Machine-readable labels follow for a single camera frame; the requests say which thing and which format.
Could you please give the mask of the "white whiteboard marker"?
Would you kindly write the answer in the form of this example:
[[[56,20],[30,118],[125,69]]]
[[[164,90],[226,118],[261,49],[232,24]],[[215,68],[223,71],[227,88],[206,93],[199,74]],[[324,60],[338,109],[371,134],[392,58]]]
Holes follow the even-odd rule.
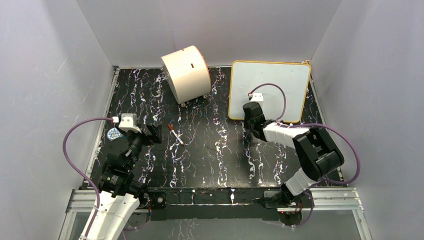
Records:
[[[179,135],[175,132],[173,125],[168,123],[167,127],[169,128],[170,132],[175,136],[177,141],[180,143],[181,146],[185,146],[185,143],[182,141],[182,139],[179,137]]]

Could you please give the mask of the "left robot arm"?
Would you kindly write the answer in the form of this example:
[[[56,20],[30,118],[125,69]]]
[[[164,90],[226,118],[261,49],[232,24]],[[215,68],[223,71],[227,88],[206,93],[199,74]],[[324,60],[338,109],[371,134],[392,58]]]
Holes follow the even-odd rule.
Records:
[[[81,240],[118,239],[136,208],[144,208],[150,201],[146,184],[134,179],[133,169],[144,146],[162,142],[162,126],[149,124],[149,133],[145,133],[131,114],[113,117],[112,122],[128,146],[119,155],[107,156],[97,185],[99,194]]]

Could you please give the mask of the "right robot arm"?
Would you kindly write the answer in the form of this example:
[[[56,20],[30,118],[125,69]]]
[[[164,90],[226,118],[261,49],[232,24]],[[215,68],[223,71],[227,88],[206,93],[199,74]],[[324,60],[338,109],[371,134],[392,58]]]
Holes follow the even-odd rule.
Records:
[[[244,123],[253,136],[264,142],[274,142],[295,150],[300,164],[297,172],[281,185],[274,195],[264,194],[258,200],[265,208],[295,207],[312,185],[336,170],[344,157],[323,126],[285,126],[266,119],[257,102],[243,105]]]

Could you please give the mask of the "blue white tape roll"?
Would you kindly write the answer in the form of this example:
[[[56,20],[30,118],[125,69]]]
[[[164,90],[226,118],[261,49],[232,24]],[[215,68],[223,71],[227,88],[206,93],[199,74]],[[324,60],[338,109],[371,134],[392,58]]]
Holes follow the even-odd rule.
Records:
[[[115,139],[121,138],[122,134],[116,127],[114,127],[107,131],[106,137],[109,141],[113,141]]]

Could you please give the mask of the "beige cylindrical container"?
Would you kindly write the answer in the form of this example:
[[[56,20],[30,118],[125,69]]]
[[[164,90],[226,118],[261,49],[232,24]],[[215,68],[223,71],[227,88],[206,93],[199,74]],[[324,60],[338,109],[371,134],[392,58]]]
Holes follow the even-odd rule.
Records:
[[[211,92],[208,66],[196,46],[182,48],[160,59],[172,94],[179,105],[198,97],[206,97]]]

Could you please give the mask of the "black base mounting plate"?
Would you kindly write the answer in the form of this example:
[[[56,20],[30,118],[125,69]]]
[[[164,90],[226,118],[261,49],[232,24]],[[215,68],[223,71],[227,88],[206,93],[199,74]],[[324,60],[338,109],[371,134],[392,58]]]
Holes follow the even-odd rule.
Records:
[[[312,206],[308,190],[292,196],[282,187],[148,187],[136,215],[153,221],[182,219],[260,219],[297,225]]]

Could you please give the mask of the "aluminium frame rail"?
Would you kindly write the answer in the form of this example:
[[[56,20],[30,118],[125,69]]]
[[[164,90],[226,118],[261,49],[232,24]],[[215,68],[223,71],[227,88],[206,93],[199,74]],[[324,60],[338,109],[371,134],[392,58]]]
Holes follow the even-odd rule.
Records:
[[[248,206],[259,199],[276,199],[282,196],[278,187],[257,188],[150,188],[149,198],[153,209],[169,206]],[[363,210],[363,205],[354,187],[314,187],[309,190],[314,201],[314,210]]]

